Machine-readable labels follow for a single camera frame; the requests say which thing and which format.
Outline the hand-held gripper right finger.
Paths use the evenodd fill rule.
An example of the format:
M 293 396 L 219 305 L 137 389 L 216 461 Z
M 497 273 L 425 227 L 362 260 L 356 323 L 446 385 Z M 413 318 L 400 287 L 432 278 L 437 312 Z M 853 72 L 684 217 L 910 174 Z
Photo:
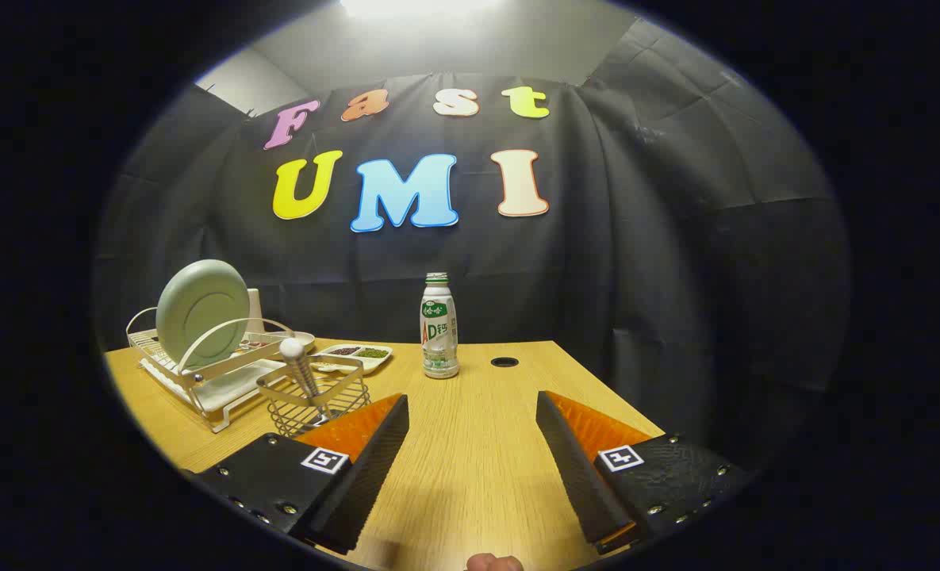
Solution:
M 738 495 L 751 473 L 679 434 L 650 436 L 543 390 L 536 425 L 597 553 L 647 548 Z

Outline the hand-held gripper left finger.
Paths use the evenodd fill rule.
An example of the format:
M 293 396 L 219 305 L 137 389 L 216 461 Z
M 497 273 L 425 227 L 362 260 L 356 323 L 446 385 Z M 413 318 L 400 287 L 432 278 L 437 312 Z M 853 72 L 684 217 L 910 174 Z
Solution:
M 188 480 L 297 541 L 356 548 L 409 430 L 394 394 L 299 436 L 266 433 Z

